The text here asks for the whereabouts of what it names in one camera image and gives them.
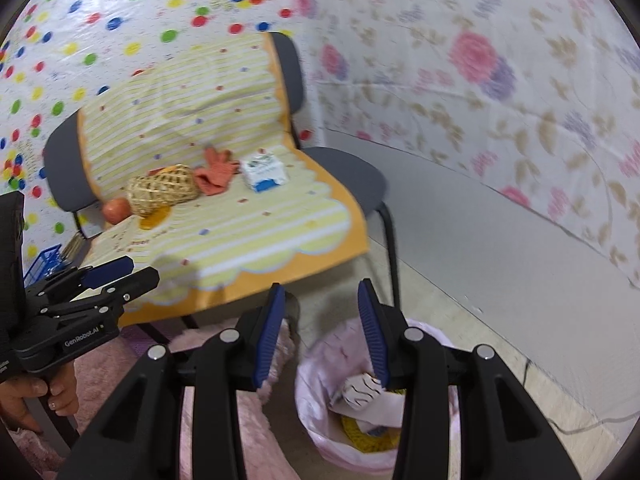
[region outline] tile floor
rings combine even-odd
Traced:
[[[390,284],[386,265],[386,250],[371,242],[371,251],[352,262],[335,267],[317,276],[287,285],[300,302],[299,356],[319,337],[338,323],[358,315],[356,287],[360,279],[370,277],[381,299],[390,302]],[[455,345],[471,349],[484,342],[493,346],[519,380],[525,373],[527,359],[511,344],[493,332],[471,313],[457,304],[439,288],[407,264],[401,262],[400,280],[402,307],[407,317],[427,322],[441,329]],[[237,315],[255,300],[247,298],[198,315],[198,321],[215,322]],[[302,480],[356,480],[365,475],[352,473],[326,462],[314,448],[300,424],[294,404],[295,363],[287,365],[281,381],[274,387],[265,406],[274,434]],[[575,430],[597,423],[588,410],[566,394],[551,378],[535,365],[529,367],[526,389],[548,418],[564,430]],[[577,434],[557,431],[584,480],[597,477],[619,448],[612,434],[599,426]],[[450,479],[459,478],[460,443],[451,450]]]

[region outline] blue plastic basket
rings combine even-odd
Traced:
[[[38,254],[38,257],[24,275],[24,286],[33,285],[62,268],[60,247],[62,247],[61,244],[44,249]]]

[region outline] silver screw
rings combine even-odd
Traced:
[[[424,337],[424,332],[415,326],[410,326],[404,331],[404,337],[409,341],[420,341]]]
[[[486,360],[493,359],[493,357],[495,356],[495,350],[491,348],[489,345],[480,345],[476,349],[476,352],[482,359],[486,359]]]
[[[240,339],[240,333],[235,328],[227,328],[220,333],[220,341],[223,343],[235,343]]]
[[[153,345],[146,351],[146,355],[151,357],[154,361],[163,358],[164,354],[166,354],[166,348],[162,345]]]

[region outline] wicker basket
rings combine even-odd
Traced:
[[[127,184],[127,198],[131,211],[139,216],[151,215],[163,205],[175,205],[198,196],[193,172],[188,166],[177,164],[151,176],[137,176]]]

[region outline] red glove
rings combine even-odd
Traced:
[[[223,150],[218,153],[214,148],[205,148],[204,158],[207,166],[193,171],[197,186],[207,196],[226,191],[231,179],[238,173],[240,162],[229,160],[231,151]]]

